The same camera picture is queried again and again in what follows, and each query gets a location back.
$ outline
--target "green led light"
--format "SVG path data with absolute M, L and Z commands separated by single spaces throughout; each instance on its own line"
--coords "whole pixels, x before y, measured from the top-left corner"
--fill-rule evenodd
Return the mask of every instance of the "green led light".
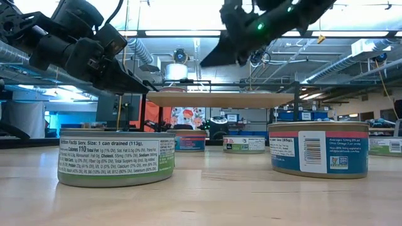
M 264 28 L 264 24 L 263 24 L 263 23 L 260 23 L 260 24 L 258 25 L 257 29 L 261 30 L 262 28 Z

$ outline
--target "can label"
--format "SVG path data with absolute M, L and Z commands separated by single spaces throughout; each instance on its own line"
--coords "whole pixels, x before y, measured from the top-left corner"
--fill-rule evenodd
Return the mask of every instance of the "can label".
M 206 136 L 176 136 L 176 151 L 204 151 Z
M 224 137 L 224 149 L 229 151 L 265 150 L 265 137 Z
M 401 154 L 402 139 L 370 139 L 370 151 L 375 152 L 376 154 Z
M 58 171 L 81 176 L 172 172 L 173 138 L 61 137 Z
M 306 173 L 367 173 L 368 133 L 270 132 L 272 165 Z

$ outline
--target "blue can label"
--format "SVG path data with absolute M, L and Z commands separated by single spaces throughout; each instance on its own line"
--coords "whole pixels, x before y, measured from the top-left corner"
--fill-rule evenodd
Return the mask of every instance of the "blue can label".
M 349 131 L 271 132 L 272 165 L 308 173 L 367 173 L 368 133 Z
M 176 136 L 176 151 L 203 151 L 205 150 L 205 136 Z

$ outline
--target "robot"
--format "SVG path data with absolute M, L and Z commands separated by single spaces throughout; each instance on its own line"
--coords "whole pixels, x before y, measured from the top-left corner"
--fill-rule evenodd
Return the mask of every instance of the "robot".
M 289 30 L 306 32 L 335 0 L 255 0 L 264 14 L 246 13 L 241 0 L 225 0 L 220 10 L 227 30 L 201 67 L 243 66 L 255 51 Z M 50 64 L 101 90 L 115 94 L 146 94 L 146 88 L 123 67 L 116 55 L 127 40 L 110 25 L 122 6 L 104 21 L 85 0 L 61 0 L 51 18 L 41 12 L 22 14 L 13 0 L 0 0 L 0 40 L 30 56 L 30 65 L 46 70 Z

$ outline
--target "metal can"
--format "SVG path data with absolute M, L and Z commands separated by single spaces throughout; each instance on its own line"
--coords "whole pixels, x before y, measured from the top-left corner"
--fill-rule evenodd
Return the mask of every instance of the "metal can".
M 205 151 L 205 138 L 207 137 L 207 132 L 193 131 L 189 129 L 170 129 L 167 132 L 176 134 L 176 152 L 192 153 Z
M 365 122 L 290 122 L 268 126 L 273 169 L 317 178 L 364 178 L 369 125 Z
M 62 131 L 58 180 L 81 187 L 142 185 L 169 178 L 174 134 Z
M 377 156 L 402 157 L 402 138 L 370 137 L 369 154 Z
M 224 136 L 224 152 L 232 154 L 262 154 L 264 136 Z

